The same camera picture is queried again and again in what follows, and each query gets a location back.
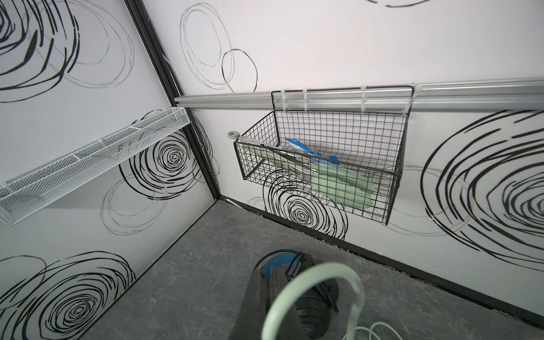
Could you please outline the black blue headphones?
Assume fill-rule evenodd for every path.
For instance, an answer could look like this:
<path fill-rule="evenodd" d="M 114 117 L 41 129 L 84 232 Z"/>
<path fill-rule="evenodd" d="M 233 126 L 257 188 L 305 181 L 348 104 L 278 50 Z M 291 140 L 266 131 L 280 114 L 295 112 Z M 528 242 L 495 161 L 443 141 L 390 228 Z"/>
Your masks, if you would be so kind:
<path fill-rule="evenodd" d="M 294 249 L 279 249 L 260 258 L 254 270 L 264 279 L 264 310 L 269 310 L 287 283 L 321 263 L 311 254 Z M 299 297 L 294 310 L 308 339 L 324 337 L 330 327 L 332 313 L 339 311 L 338 299 L 339 287 L 335 279 L 318 283 Z"/>

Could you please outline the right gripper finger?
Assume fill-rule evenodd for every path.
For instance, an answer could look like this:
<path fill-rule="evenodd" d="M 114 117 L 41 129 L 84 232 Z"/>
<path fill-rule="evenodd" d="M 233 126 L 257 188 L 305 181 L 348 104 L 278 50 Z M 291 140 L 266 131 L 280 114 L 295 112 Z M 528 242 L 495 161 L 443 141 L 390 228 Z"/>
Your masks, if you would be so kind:
<path fill-rule="evenodd" d="M 228 339 L 261 339 L 269 308 L 269 287 L 261 271 L 253 271 Z"/>

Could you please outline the mint green headphones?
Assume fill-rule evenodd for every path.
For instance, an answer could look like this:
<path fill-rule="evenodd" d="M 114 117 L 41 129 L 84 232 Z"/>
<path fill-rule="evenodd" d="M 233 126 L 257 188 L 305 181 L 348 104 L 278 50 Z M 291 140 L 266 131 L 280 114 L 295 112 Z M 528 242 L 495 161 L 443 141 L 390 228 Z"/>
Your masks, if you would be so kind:
<path fill-rule="evenodd" d="M 304 271 L 283 288 L 266 314 L 261 331 L 261 338 L 276 339 L 283 320 L 290 308 L 295 304 L 296 300 L 307 290 L 310 290 L 318 283 L 328 279 L 343 279 L 351 285 L 352 290 L 354 291 L 354 301 L 351 305 L 347 331 L 343 336 L 344 339 L 354 339 L 358 330 L 368 332 L 369 339 L 379 339 L 380 337 L 374 331 L 374 328 L 377 326 L 387 327 L 398 339 L 402 338 L 393 327 L 385 322 L 375 322 L 370 327 L 358 325 L 358 319 L 363 311 L 366 300 L 364 285 L 358 274 L 352 268 L 343 263 L 335 262 L 327 262 L 314 266 L 311 269 Z"/>

